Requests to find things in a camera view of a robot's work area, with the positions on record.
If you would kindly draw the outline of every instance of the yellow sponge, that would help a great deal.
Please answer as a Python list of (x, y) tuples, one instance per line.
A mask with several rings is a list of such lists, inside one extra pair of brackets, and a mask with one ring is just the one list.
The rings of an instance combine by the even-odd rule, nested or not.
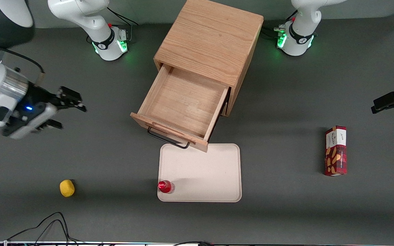
[(64, 197), (70, 197), (75, 192), (74, 184), (69, 179), (65, 179), (64, 181), (61, 182), (60, 189), (61, 189), (61, 194)]

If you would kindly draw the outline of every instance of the green led light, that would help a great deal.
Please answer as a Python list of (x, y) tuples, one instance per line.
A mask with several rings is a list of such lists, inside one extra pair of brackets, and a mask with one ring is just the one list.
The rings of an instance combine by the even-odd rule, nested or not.
[(92, 42), (92, 45), (94, 46), (95, 53), (97, 53), (97, 54), (98, 54), (98, 50), (97, 50), (97, 47), (95, 47), (95, 44), (94, 44), (94, 42)]
[(311, 37), (310, 44), (308, 44), (308, 48), (311, 47), (311, 44), (313, 43), (313, 39), (314, 39), (314, 35)]
[(126, 41), (119, 41), (117, 40), (116, 43), (118, 44), (121, 51), (124, 53), (127, 51), (127, 42)]
[(282, 48), (285, 44), (285, 41), (287, 40), (287, 35), (284, 33), (279, 39), (278, 39), (278, 47)]

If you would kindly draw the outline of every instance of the red bottle cap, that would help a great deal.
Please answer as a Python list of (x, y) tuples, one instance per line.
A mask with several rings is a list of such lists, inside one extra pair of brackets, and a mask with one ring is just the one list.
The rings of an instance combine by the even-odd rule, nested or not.
[(169, 193), (172, 187), (169, 181), (161, 181), (158, 183), (158, 188), (163, 193)]

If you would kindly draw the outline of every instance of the open drawer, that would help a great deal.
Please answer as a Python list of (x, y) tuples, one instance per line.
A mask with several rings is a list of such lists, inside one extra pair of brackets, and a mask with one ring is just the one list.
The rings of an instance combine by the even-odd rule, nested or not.
[(130, 116), (156, 138), (207, 152), (227, 94), (226, 85), (163, 64), (138, 113)]

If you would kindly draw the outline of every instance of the plastic tray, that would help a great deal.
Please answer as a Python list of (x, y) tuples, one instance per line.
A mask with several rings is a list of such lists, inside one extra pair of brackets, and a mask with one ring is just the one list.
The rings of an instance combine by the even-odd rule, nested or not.
[(158, 198), (164, 202), (237, 202), (241, 199), (239, 147), (234, 143), (210, 143), (204, 153), (166, 144), (159, 160), (162, 180), (175, 186), (171, 194), (158, 190)]

